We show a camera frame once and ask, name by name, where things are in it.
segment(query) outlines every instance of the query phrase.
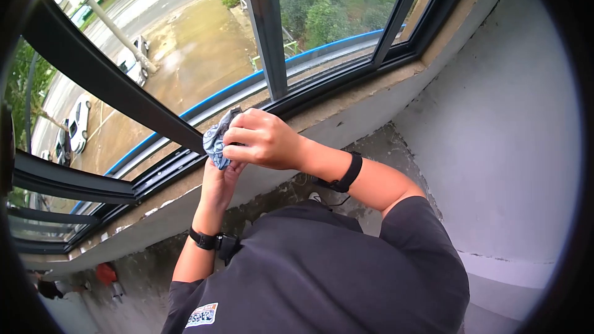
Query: person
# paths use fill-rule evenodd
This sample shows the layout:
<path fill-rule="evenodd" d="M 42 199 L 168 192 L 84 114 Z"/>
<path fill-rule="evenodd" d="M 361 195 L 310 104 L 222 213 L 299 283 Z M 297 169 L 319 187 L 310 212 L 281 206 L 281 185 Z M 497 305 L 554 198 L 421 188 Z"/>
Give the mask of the person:
<path fill-rule="evenodd" d="M 85 290 L 91 290 L 91 284 L 89 281 L 85 281 L 84 285 L 72 285 L 67 281 L 56 280 L 56 281 L 45 281 L 41 279 L 41 275 L 35 272 L 37 277 L 37 284 L 35 288 L 44 297 L 48 299 L 63 299 L 64 295 L 70 292 L 82 293 Z"/>
<path fill-rule="evenodd" d="M 251 163 L 325 182 L 354 173 L 346 179 L 348 194 L 381 212 L 380 236 L 363 234 L 356 219 L 310 199 L 257 219 L 215 274 L 214 250 L 188 237 L 162 333 L 456 333 L 469 302 L 466 271 L 411 179 L 368 159 L 358 169 L 356 154 L 309 140 L 258 109 L 237 115 L 223 143 L 232 162 L 220 171 L 207 161 L 194 233 L 219 232 L 237 179 Z"/>

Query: parked car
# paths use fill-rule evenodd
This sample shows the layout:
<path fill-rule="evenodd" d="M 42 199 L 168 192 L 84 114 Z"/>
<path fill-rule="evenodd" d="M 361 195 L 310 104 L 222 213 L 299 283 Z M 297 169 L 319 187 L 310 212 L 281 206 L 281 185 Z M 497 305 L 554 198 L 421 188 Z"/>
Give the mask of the parked car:
<path fill-rule="evenodd" d="M 132 43 L 143 54 L 147 55 L 149 51 L 149 43 L 142 35 L 135 36 L 131 39 Z M 134 56 L 131 50 L 124 48 L 117 57 L 119 69 L 122 70 L 130 79 L 134 80 L 136 84 L 143 87 L 149 77 L 149 73 L 143 67 L 142 63 Z"/>
<path fill-rule="evenodd" d="M 68 127 L 68 119 L 62 121 L 62 125 Z M 63 129 L 58 130 L 55 145 L 56 162 L 65 167 L 70 166 L 70 136 Z"/>
<path fill-rule="evenodd" d="M 87 95 L 83 94 L 78 97 L 68 116 L 68 134 L 70 135 L 70 147 L 73 152 L 83 152 L 87 144 L 87 123 L 90 109 L 91 101 Z"/>
<path fill-rule="evenodd" d="M 52 154 L 49 153 L 49 150 L 43 150 L 41 152 L 41 159 L 47 160 L 47 161 L 51 161 L 52 160 Z"/>

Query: orange object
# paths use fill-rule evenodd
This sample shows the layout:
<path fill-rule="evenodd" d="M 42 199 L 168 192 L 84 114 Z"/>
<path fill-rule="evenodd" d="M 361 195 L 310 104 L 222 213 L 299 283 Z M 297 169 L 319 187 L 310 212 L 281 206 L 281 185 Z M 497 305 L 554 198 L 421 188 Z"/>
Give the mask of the orange object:
<path fill-rule="evenodd" d="M 97 266 L 96 276 L 105 286 L 109 286 L 112 282 L 118 280 L 115 271 L 107 263 L 101 263 Z"/>

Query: person's right hand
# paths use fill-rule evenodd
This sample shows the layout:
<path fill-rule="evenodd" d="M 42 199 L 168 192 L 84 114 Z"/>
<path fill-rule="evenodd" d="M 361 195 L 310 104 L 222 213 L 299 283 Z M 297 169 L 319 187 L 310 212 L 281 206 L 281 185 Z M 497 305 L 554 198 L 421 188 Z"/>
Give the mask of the person's right hand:
<path fill-rule="evenodd" d="M 308 141 L 277 116 L 250 108 L 229 124 L 223 156 L 271 169 L 301 170 Z M 231 145 L 234 142 L 246 146 Z"/>

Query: printed logo patch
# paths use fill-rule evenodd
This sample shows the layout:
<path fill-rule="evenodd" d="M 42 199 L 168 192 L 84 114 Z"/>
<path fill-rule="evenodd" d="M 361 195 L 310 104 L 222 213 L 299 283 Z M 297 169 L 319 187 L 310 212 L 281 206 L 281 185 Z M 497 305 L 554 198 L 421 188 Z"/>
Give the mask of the printed logo patch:
<path fill-rule="evenodd" d="M 198 325 L 210 325 L 214 323 L 214 315 L 217 313 L 218 305 L 219 303 L 211 303 L 196 308 L 194 312 L 189 315 L 186 328 Z"/>

